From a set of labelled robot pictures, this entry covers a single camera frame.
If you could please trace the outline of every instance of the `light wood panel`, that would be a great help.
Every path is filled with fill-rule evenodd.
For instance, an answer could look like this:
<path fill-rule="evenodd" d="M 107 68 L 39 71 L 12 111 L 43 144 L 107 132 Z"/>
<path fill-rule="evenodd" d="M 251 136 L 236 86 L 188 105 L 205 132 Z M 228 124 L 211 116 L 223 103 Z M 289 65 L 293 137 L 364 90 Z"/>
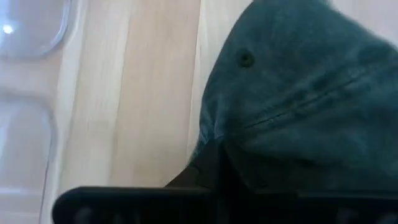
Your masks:
<path fill-rule="evenodd" d="M 186 164 L 199 3 L 134 1 L 112 185 L 161 186 Z"/>
<path fill-rule="evenodd" d="M 111 170 L 131 0 L 87 4 L 61 192 L 80 185 L 108 185 Z"/>

